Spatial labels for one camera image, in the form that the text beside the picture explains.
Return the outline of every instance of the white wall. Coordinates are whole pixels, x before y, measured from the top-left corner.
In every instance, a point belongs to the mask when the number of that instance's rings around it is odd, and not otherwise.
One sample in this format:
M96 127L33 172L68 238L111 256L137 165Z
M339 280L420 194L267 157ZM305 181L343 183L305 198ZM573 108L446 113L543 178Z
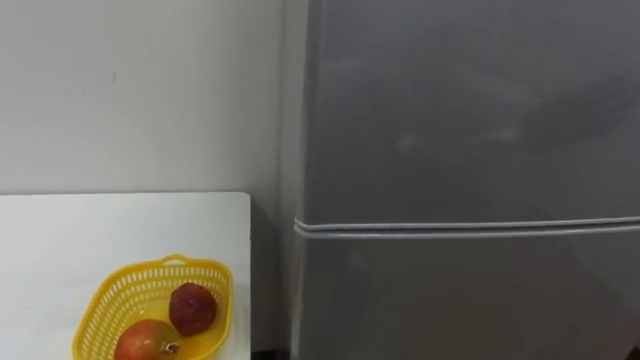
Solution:
M281 5L1 0L0 193L239 189L275 221Z

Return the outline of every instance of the pomegranate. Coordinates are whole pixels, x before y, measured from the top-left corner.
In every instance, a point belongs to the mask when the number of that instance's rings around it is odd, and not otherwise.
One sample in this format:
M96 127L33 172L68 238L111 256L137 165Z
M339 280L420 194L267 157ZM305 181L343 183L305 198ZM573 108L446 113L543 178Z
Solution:
M184 283L171 293L169 319L182 336L193 336L207 330L218 313L213 294L205 287Z
M116 345L114 360L169 360L180 350L178 333L168 323L145 319L125 330Z

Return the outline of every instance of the plastic basket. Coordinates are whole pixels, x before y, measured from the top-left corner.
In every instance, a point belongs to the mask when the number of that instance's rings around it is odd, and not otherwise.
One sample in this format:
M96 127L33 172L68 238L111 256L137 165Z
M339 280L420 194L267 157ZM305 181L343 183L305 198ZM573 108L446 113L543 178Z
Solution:
M74 337L74 360L112 360L120 334L131 324L145 318L169 322L171 292L185 282L209 289L218 314L206 332L181 339L176 360L200 360L214 354L231 325L231 272L217 261L170 255L124 267L102 283Z

